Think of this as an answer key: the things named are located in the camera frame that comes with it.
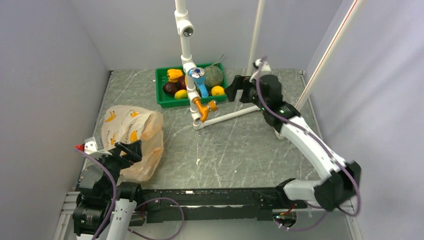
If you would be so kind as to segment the dark red fake apple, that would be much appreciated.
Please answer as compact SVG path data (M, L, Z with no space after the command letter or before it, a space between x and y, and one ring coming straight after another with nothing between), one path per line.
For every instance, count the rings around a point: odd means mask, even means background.
M179 90L178 84L172 81L166 82L162 87L162 91L169 96L174 96Z

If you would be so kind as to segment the translucent orange plastic bag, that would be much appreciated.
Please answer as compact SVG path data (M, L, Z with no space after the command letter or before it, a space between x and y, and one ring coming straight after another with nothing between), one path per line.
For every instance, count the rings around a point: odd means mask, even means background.
M154 175L164 153L164 118L158 111L139 106L115 105L105 114L101 140L106 150L118 143L141 141L142 157L139 162L123 169L120 174L127 180L147 182Z

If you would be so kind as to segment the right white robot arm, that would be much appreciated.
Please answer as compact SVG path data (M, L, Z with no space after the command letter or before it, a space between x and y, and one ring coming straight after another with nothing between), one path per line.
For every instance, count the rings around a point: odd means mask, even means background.
M290 178L277 187L276 203L289 207L294 201L315 202L324 210L340 209L341 205L356 196L361 179L361 167L333 152L315 134L301 113L283 99L282 84L277 76L267 74L259 81L249 76L236 75L224 90L230 102L242 91L240 102L253 103L277 136L287 138L309 160L320 179L298 180Z

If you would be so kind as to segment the yellow fake mango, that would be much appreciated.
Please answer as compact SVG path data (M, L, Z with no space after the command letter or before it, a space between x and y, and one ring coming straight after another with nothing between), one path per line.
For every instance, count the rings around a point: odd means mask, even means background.
M174 99L175 100L182 100L182 99L187 99L188 98L188 92L186 89L181 89L178 90L175 94L174 94Z

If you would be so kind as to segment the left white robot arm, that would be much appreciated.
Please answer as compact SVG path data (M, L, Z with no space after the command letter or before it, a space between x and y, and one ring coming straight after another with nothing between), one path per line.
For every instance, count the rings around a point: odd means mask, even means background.
M105 150L94 137L74 147L94 162L82 171L72 213L78 240L123 240L134 210L144 203L139 183L118 183L120 172L142 160L142 141L116 142Z

